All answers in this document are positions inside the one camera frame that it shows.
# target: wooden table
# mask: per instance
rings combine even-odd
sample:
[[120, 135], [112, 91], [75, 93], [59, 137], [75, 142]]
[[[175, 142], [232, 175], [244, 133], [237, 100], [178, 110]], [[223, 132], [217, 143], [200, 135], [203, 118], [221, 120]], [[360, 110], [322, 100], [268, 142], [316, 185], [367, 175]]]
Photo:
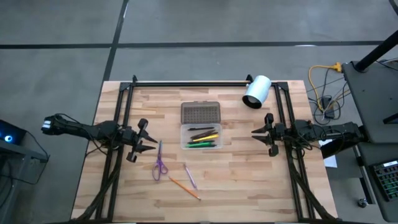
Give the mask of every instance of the wooden table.
[[[105, 82], [95, 123], [112, 120], [120, 82]], [[296, 119], [312, 119], [303, 81], [289, 81]], [[268, 146], [251, 138], [251, 131], [264, 125], [266, 113], [279, 122], [275, 92], [259, 110], [241, 101], [244, 87], [145, 87], [135, 88], [129, 125], [137, 129], [147, 118], [151, 137], [163, 140], [163, 156], [168, 175], [192, 188], [183, 163], [189, 167], [198, 186], [199, 201], [171, 182], [167, 175], [152, 178], [157, 150], [139, 155], [135, 164], [123, 155], [114, 222], [274, 222], [297, 221], [283, 144], [279, 154], [268, 156]], [[182, 150], [180, 148], [180, 106], [186, 101], [219, 101], [223, 126], [223, 148]], [[90, 144], [88, 150], [94, 149]], [[333, 216], [337, 216], [322, 154], [306, 151], [305, 166], [311, 190]], [[90, 154], [84, 163], [72, 218], [78, 217], [100, 189], [105, 156]], [[306, 206], [300, 191], [303, 210]], [[104, 216], [108, 210], [104, 205]]]

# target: keyboard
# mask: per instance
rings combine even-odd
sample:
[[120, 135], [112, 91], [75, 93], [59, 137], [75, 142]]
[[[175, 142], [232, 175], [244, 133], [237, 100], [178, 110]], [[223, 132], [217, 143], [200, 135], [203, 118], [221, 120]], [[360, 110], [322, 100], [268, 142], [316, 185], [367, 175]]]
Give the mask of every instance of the keyboard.
[[379, 190], [388, 201], [398, 199], [398, 160], [371, 166], [376, 176]]

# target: blue light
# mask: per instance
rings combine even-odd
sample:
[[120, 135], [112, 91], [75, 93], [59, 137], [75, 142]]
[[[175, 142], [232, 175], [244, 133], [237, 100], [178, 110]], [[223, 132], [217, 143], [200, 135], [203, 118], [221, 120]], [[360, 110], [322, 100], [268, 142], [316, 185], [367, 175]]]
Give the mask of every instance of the blue light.
[[12, 141], [12, 136], [6, 136], [6, 137], [4, 137], [4, 140], [6, 142], [11, 142]]

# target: concrete floor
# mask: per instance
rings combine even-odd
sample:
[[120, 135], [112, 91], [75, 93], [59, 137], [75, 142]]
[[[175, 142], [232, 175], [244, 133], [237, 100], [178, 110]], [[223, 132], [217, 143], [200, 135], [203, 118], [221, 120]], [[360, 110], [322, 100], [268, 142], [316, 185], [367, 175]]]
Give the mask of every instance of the concrete floor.
[[[1, 44], [110, 44], [122, 0], [0, 1]], [[383, 40], [398, 16], [387, 0], [130, 0], [120, 43]], [[307, 80], [312, 65], [359, 60], [375, 46], [118, 49], [110, 80]], [[398, 49], [385, 58], [397, 57]], [[40, 182], [19, 194], [15, 223], [68, 220], [87, 141], [45, 136], [45, 116], [92, 123], [109, 49], [0, 50], [0, 119], [31, 131], [51, 154]], [[325, 71], [315, 70], [316, 85]], [[342, 74], [331, 72], [329, 80]], [[326, 89], [334, 94], [344, 82]], [[360, 123], [352, 97], [335, 123]], [[352, 160], [348, 155], [345, 162]], [[340, 218], [384, 223], [376, 205], [358, 208], [358, 179], [328, 171]]]

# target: purple scissors handle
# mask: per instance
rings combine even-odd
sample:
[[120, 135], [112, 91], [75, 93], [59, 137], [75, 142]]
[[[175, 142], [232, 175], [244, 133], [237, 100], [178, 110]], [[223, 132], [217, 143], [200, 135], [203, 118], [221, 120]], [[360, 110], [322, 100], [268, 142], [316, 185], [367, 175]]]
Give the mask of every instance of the purple scissors handle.
[[157, 160], [152, 168], [152, 176], [155, 180], [160, 180], [160, 174], [167, 174], [169, 169], [162, 162], [162, 141], [159, 143], [159, 151], [157, 153]]

